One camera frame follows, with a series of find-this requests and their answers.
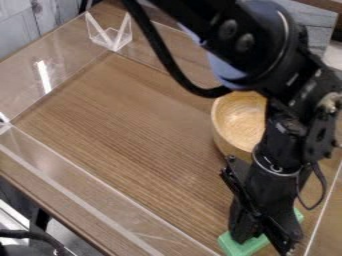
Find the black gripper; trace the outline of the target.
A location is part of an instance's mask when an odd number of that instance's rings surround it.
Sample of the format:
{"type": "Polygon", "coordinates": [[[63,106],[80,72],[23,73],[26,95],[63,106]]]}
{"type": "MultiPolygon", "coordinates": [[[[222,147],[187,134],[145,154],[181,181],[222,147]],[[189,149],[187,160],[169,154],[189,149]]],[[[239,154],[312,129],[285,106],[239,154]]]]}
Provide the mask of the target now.
{"type": "MultiPolygon", "coordinates": [[[[261,219],[274,219],[282,227],[294,230],[294,201],[302,188],[301,175],[306,175],[302,169],[300,162],[269,160],[260,154],[253,155],[251,163],[227,156],[221,177],[234,194],[229,231],[239,244],[264,234],[261,219]]],[[[272,244],[281,256],[289,256],[301,240],[281,246],[281,240],[276,239],[272,244]]]]}

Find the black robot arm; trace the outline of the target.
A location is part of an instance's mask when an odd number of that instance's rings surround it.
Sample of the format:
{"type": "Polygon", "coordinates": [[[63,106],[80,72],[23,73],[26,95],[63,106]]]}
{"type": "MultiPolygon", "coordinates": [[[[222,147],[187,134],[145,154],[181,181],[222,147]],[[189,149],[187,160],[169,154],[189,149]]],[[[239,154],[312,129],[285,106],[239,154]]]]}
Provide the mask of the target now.
{"type": "Polygon", "coordinates": [[[214,97],[254,91],[266,97],[266,127],[251,159],[230,157],[222,178],[234,193],[229,230],[245,243],[268,237],[289,255],[304,237],[294,206],[318,162],[337,146],[342,81],[309,49],[309,35],[270,0],[151,0],[209,53],[214,97]]]}

